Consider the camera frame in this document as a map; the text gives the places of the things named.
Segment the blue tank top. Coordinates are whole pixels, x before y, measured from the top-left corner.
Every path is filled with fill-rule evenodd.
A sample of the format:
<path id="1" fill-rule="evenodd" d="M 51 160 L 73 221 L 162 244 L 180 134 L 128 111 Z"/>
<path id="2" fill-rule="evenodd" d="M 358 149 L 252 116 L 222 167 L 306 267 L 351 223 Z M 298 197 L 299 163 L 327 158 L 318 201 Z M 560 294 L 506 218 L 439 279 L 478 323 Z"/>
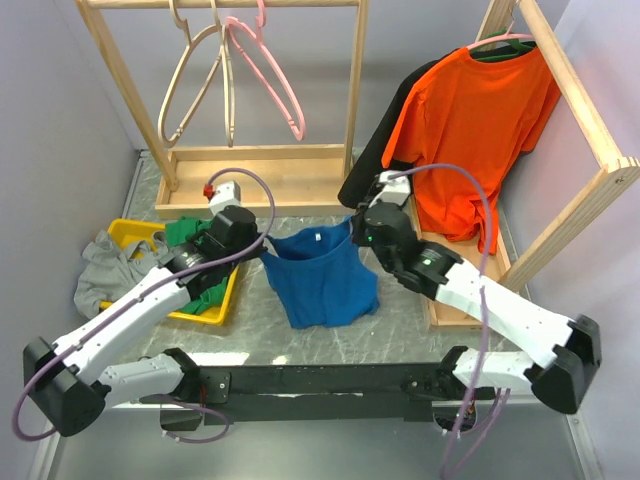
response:
<path id="1" fill-rule="evenodd" d="M 361 262 L 349 219 L 267 240 L 260 259 L 292 328 L 348 326 L 378 310 L 378 277 Z"/>

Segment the yellow plastic tray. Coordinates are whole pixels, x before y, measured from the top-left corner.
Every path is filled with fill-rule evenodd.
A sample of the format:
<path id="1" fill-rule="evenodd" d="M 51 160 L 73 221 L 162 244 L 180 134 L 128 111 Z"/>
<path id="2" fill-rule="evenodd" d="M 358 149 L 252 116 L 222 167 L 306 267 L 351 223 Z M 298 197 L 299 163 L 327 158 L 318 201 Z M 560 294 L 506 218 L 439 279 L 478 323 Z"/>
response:
<path id="1" fill-rule="evenodd" d="M 161 223 L 144 222 L 130 219 L 115 219 L 111 222 L 107 232 L 114 242 L 122 249 L 133 245 L 137 241 L 147 241 L 152 251 L 156 251 L 158 243 L 152 238 L 156 231 L 164 231 L 165 225 Z M 169 319 L 194 322 L 205 325 L 221 326 L 227 320 L 230 312 L 231 299 L 236 285 L 239 269 L 236 268 L 228 277 L 224 298 L 219 306 L 211 306 L 199 315 L 191 315 L 184 312 L 172 312 Z"/>

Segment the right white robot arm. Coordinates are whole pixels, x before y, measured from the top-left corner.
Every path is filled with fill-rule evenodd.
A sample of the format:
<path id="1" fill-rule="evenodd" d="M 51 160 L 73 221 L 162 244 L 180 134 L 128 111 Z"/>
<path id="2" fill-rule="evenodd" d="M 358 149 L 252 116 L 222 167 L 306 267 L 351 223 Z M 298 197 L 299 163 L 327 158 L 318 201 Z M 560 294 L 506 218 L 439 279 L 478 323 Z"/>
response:
<path id="1" fill-rule="evenodd" d="M 406 289 L 458 309 L 517 346 L 515 352 L 454 348 L 438 374 L 440 391 L 460 398 L 472 385 L 529 389 L 563 414 L 579 410 L 602 363 L 600 327 L 546 310 L 482 275 L 444 245 L 418 239 L 394 203 L 361 203 L 352 240 L 372 249 L 383 269 Z"/>

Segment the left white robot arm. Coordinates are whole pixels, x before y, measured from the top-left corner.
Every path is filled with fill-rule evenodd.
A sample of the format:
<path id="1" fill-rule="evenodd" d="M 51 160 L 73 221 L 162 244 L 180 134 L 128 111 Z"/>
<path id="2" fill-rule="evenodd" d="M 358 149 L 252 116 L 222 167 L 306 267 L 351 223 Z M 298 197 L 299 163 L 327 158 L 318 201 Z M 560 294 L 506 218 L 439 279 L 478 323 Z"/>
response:
<path id="1" fill-rule="evenodd" d="M 63 437 L 91 425 L 115 405 L 148 396 L 200 400 L 201 368 L 179 348 L 133 363 L 114 359 L 135 340 L 264 252 L 255 215 L 240 206 L 218 212 L 210 226 L 171 249 L 111 307 L 49 343 L 23 350 L 23 399 L 31 399 Z"/>

